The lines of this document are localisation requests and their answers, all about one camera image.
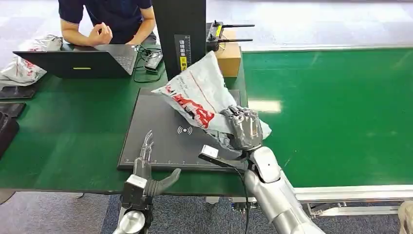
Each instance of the dark blue shirt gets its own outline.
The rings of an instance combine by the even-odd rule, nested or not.
[[[124,44],[132,40],[142,23],[140,8],[150,8],[152,0],[59,0],[60,18],[80,23],[84,5],[93,25],[104,22],[111,28],[111,44]]]

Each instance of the green table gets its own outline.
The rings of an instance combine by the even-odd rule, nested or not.
[[[294,187],[411,188],[413,49],[252,52],[243,61],[245,71],[226,83],[273,129],[264,143]],[[0,188],[119,193],[129,173],[116,163],[138,90],[165,82],[165,74],[146,85],[46,76],[0,160]],[[228,173],[182,172],[168,193],[243,189]]]
[[[243,74],[241,69],[238,78],[228,78],[228,87],[239,89],[242,103],[246,103]],[[139,80],[158,77],[145,71],[133,76]],[[133,78],[61,79],[46,75],[35,97],[27,101],[18,119],[20,131],[0,160],[0,188],[120,193],[130,172],[118,171],[116,165],[139,88],[155,89],[166,82],[166,72],[158,82],[148,84]],[[168,174],[154,172],[153,177]],[[219,186],[208,189],[200,181]],[[228,187],[238,191],[239,183],[235,175],[182,172],[168,193],[224,194]]]

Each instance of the cardboard box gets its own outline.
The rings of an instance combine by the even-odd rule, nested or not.
[[[235,39],[235,32],[224,30],[223,36],[227,39]],[[237,77],[241,63],[241,50],[236,42],[221,43],[225,49],[221,48],[215,52],[218,65],[224,77]]]

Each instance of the robotic hand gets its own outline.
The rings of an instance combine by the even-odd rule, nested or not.
[[[175,169],[160,181],[151,178],[152,139],[151,130],[146,134],[140,155],[134,161],[133,174],[124,184],[119,224],[113,234],[147,234],[153,220],[153,197],[162,194],[179,179],[181,169]]]
[[[233,131],[231,144],[247,155],[248,170],[244,182],[258,201],[270,223],[280,234],[323,234],[306,215],[298,202],[294,188],[281,170],[268,147],[262,146],[263,131],[258,114],[243,107],[230,106],[221,112]]]

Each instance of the yellow sticker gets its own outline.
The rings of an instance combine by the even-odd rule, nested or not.
[[[73,70],[91,70],[91,67],[74,67]]]
[[[181,71],[184,71],[187,69],[187,57],[179,57],[179,61],[181,62]]]
[[[217,34],[215,36],[219,37],[219,34],[221,33],[221,28],[222,28],[222,25],[218,26]]]

